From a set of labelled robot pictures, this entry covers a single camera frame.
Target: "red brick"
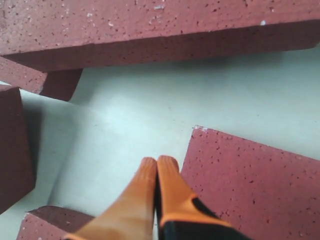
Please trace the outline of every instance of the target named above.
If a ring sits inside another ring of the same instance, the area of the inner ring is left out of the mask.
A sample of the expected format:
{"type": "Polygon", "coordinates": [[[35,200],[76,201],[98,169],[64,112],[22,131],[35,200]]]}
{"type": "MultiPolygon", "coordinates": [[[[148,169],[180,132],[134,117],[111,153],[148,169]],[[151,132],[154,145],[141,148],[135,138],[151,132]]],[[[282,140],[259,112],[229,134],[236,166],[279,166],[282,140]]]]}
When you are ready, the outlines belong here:
{"type": "Polygon", "coordinates": [[[0,57],[0,80],[26,91],[69,101],[75,92],[82,69],[40,72],[0,57]]]}
{"type": "Polygon", "coordinates": [[[92,216],[58,206],[43,206],[28,212],[16,240],[60,240],[93,219],[92,216]]]}
{"type": "Polygon", "coordinates": [[[8,0],[0,53],[43,72],[312,48],[318,0],[8,0]]]}
{"type": "Polygon", "coordinates": [[[0,85],[0,214],[35,187],[18,87],[0,85]]]}
{"type": "Polygon", "coordinates": [[[253,239],[320,239],[320,161],[196,127],[181,174],[253,239]]]}

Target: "speckled brick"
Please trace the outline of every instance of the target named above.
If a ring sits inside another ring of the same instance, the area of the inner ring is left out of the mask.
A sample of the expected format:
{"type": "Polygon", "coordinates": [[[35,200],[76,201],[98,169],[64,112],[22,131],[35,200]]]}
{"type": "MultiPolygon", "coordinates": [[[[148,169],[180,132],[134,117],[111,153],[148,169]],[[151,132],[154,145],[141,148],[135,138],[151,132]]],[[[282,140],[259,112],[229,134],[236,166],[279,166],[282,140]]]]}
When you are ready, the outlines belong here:
{"type": "Polygon", "coordinates": [[[75,232],[92,216],[58,206],[43,206],[28,212],[21,223],[16,240],[61,240],[75,232]]]}
{"type": "Polygon", "coordinates": [[[34,187],[20,91],[0,85],[0,214],[34,187]]]}
{"type": "Polygon", "coordinates": [[[0,57],[0,80],[46,97],[69,101],[82,70],[40,72],[0,57]]]}
{"type": "Polygon", "coordinates": [[[181,174],[222,219],[257,240],[320,239],[320,161],[196,126],[181,174]]]}
{"type": "Polygon", "coordinates": [[[43,72],[320,42],[319,0],[6,0],[0,8],[0,54],[43,72]]]}

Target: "white floor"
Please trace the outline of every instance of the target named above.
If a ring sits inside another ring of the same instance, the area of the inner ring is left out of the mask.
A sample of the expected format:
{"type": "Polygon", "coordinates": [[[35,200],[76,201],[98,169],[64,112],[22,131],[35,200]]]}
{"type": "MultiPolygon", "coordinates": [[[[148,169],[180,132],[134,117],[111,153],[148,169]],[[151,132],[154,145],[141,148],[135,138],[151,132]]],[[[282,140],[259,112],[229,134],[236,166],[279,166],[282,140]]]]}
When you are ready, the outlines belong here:
{"type": "Polygon", "coordinates": [[[21,94],[37,184],[0,216],[0,239],[44,205],[98,215],[143,156],[182,166],[194,125],[320,160],[320,47],[85,69],[70,102],[21,94]]]}

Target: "orange plastic finger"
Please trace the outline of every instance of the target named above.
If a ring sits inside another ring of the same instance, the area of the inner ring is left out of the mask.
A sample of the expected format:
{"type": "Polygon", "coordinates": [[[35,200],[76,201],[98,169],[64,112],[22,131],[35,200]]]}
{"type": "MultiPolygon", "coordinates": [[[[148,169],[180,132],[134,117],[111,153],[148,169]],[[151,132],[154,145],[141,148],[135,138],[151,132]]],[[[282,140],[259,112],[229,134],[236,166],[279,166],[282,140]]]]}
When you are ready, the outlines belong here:
{"type": "Polygon", "coordinates": [[[119,198],[101,215],[65,240],[151,240],[157,162],[145,157],[119,198]]]}
{"type": "Polygon", "coordinates": [[[177,161],[160,156],[157,161],[156,203],[159,239],[236,239],[248,240],[211,212],[179,173],[177,161]]]}

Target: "gray floor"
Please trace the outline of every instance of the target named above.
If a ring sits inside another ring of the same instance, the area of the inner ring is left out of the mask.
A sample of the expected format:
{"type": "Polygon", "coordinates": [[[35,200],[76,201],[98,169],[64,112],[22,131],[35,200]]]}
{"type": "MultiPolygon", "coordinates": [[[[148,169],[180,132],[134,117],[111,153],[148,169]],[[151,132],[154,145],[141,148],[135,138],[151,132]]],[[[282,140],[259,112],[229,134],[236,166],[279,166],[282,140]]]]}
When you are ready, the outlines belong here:
{"type": "Polygon", "coordinates": [[[44,205],[98,215],[143,156],[182,166],[195,125],[320,160],[320,47],[89,68],[70,102],[21,94],[37,184],[0,216],[0,239],[44,205]]]}

